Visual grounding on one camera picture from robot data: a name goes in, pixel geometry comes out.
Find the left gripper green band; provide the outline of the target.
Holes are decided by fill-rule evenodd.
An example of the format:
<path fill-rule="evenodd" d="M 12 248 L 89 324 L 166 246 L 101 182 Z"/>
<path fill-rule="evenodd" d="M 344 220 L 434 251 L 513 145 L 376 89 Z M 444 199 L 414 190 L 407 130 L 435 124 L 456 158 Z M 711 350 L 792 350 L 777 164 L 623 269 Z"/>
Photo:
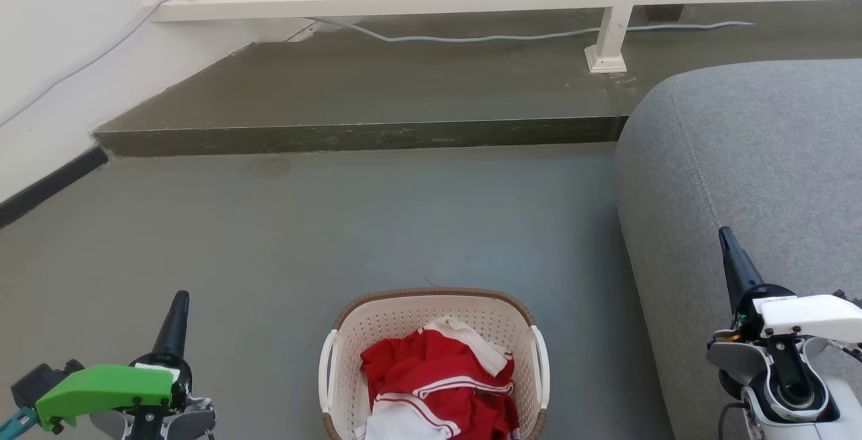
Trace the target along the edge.
<path fill-rule="evenodd" d="M 168 416 L 182 410 L 191 394 L 192 372 L 185 359 L 190 293 L 179 290 L 170 304 L 152 353 L 129 365 L 95 365 L 71 373 L 35 403 L 41 427 L 74 427 L 78 416 L 118 410 Z"/>

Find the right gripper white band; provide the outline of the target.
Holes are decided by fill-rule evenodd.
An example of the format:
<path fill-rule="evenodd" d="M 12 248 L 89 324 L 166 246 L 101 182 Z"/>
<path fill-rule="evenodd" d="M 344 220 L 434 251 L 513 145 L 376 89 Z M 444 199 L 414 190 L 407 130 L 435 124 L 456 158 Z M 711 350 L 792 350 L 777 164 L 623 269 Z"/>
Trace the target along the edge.
<path fill-rule="evenodd" d="M 727 296 L 735 314 L 733 329 L 744 340 L 795 335 L 860 343 L 859 299 L 847 298 L 843 290 L 798 296 L 785 287 L 766 284 L 732 228 L 719 229 L 719 244 Z"/>

